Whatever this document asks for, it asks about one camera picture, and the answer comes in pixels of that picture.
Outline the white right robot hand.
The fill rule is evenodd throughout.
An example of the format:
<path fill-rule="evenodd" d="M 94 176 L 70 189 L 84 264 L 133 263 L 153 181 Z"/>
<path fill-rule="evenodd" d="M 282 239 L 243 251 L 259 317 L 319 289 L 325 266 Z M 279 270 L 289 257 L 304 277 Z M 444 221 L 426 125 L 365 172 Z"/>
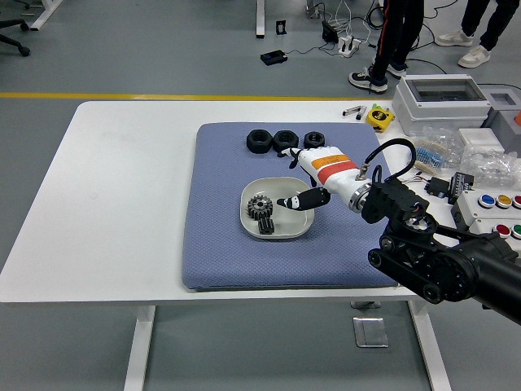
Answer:
<path fill-rule="evenodd" d="M 312 183 L 311 189 L 299 195 L 277 200 L 278 205 L 305 211 L 329 203 L 331 195 L 336 194 L 353 212 L 362 211 L 371 187 L 370 180 L 337 147 L 290 147 L 279 152 L 278 156 L 292 157 L 290 167 L 301 167 Z"/>

